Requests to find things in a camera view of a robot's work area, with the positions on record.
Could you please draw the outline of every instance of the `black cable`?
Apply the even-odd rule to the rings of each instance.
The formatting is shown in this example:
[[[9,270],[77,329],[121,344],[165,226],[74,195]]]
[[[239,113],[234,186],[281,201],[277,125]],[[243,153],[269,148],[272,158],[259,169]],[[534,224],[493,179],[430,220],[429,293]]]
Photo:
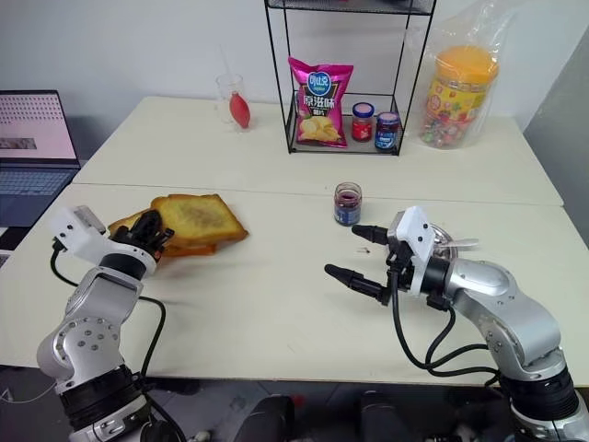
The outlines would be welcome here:
[[[420,360],[418,360],[411,352],[411,349],[409,348],[409,346],[407,344],[407,340],[405,339],[405,334],[403,333],[403,328],[401,326],[399,308],[398,308],[398,274],[396,272],[392,272],[390,279],[391,279],[391,287],[390,288],[391,288],[391,297],[392,297],[392,313],[393,313],[393,322],[395,324],[395,331],[397,332],[398,341],[401,345],[401,348],[403,349],[403,353],[405,353],[405,356],[408,357],[408,359],[411,361],[411,363],[413,365],[415,365],[417,368],[421,368],[423,370],[428,370],[428,372],[430,372],[432,375],[440,377],[440,378],[449,378],[449,377],[453,377],[453,376],[461,376],[461,375],[466,375],[466,374],[470,374],[470,373],[492,373],[495,376],[498,374],[497,369],[490,368],[488,366],[473,366],[473,367],[469,367],[469,368],[462,368],[459,370],[452,370],[452,371],[435,371],[435,370],[433,370],[434,368],[437,368],[437,367],[445,364],[446,362],[450,361],[451,359],[454,359],[455,357],[462,355],[467,351],[482,349],[482,347],[481,347],[482,344],[472,344],[472,345],[467,345],[465,347],[461,347],[461,348],[455,350],[454,352],[451,352],[448,355],[438,359],[435,362],[427,362],[426,361],[426,363],[423,363]],[[438,337],[433,342],[433,344],[436,343],[435,347],[437,347],[437,345],[439,345],[439,343],[445,338],[445,336],[447,336],[447,334],[450,332],[450,330],[452,330],[452,327],[454,326],[454,322],[456,321],[456,313],[455,313],[454,317],[452,317],[452,313],[450,313],[450,315],[451,315],[450,321],[448,322],[448,324],[445,326],[445,328],[442,330],[442,332],[438,335]],[[432,346],[430,345],[430,349],[428,350],[428,353],[430,353],[430,350],[432,350],[431,354],[433,354],[435,347],[432,350]]]
[[[49,260],[49,265],[52,268],[52,272],[55,276],[64,281],[66,284],[69,284],[73,287],[77,287],[77,284],[74,281],[70,281],[61,273],[59,273],[59,270],[57,270],[57,257],[59,256],[60,251],[62,251],[62,249],[53,247],[53,255],[52,258]]]
[[[156,304],[159,307],[160,316],[159,316],[159,323],[157,324],[156,332],[154,333],[154,337],[149,344],[149,348],[147,349],[147,353],[145,354],[144,363],[141,366],[141,376],[145,378],[147,375],[147,368],[149,367],[149,362],[151,361],[151,356],[156,349],[157,340],[159,340],[159,335],[162,334],[162,330],[164,329],[164,323],[166,322],[166,306],[161,301],[157,299],[153,299],[151,297],[139,297],[142,301],[151,302],[152,304]]]
[[[164,407],[162,407],[159,403],[154,401],[154,398],[152,398],[149,394],[144,393],[144,395],[149,400],[151,406],[154,407],[154,409],[156,409],[156,411],[164,418],[164,420],[166,420],[170,425],[172,425],[174,431],[176,432],[176,435],[178,436],[179,441],[186,442],[184,432],[182,431],[178,423],[174,420],[174,418],[170,416],[166,410],[164,410]]]

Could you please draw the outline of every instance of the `slice of bread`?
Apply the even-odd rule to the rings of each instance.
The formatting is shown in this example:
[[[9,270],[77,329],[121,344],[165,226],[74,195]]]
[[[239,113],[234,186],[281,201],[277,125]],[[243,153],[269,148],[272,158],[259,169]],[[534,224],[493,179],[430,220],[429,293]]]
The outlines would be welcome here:
[[[171,194],[155,198],[151,208],[161,214],[163,228],[174,230],[173,245],[181,248],[240,241],[248,235],[217,194]]]
[[[216,251],[217,251],[216,244],[210,244],[208,246],[190,247],[187,249],[183,249],[182,247],[178,247],[178,246],[168,246],[164,250],[163,255],[168,256],[170,258],[180,257],[180,256],[207,256],[207,255],[214,255],[214,253]]]
[[[142,210],[141,212],[137,212],[134,215],[127,216],[126,218],[120,219],[119,221],[115,221],[114,223],[110,224],[109,225],[109,232],[110,232],[110,234],[111,235],[114,235],[115,232],[121,226],[125,226],[127,228],[133,227],[133,224],[135,224],[135,221],[137,221],[139,219],[139,217],[141,215],[143,215],[145,212],[147,212],[148,210],[150,210],[150,209]]]

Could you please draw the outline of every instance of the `chip bag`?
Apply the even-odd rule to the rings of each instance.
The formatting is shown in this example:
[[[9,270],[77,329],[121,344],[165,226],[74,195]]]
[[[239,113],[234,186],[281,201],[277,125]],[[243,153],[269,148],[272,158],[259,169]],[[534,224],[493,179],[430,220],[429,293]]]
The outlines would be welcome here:
[[[308,66],[293,57],[289,57],[288,64],[300,85],[296,96],[296,141],[346,147],[348,144],[343,133],[341,98],[352,76],[353,66]]]

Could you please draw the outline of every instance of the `blue jar lid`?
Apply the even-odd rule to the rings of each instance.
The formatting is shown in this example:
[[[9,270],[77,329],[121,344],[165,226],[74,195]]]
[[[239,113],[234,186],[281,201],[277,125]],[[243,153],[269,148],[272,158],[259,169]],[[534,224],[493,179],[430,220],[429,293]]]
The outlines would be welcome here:
[[[352,113],[358,118],[370,118],[375,113],[375,107],[370,103],[356,103],[352,107]]]
[[[378,114],[378,121],[384,124],[392,124],[400,121],[400,117],[396,112],[382,112]]]

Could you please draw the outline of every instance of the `jar lid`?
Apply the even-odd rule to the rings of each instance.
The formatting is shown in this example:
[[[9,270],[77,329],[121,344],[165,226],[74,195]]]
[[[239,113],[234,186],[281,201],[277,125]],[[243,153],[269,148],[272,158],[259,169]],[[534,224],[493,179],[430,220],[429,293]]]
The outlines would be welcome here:
[[[378,121],[384,124],[393,124],[400,120],[396,112],[382,112],[378,114]]]
[[[489,51],[479,46],[454,46],[438,53],[435,65],[439,76],[459,83],[488,85],[499,74],[499,65]]]
[[[358,118],[370,118],[375,113],[375,107],[366,102],[356,103],[352,107],[352,113]]]

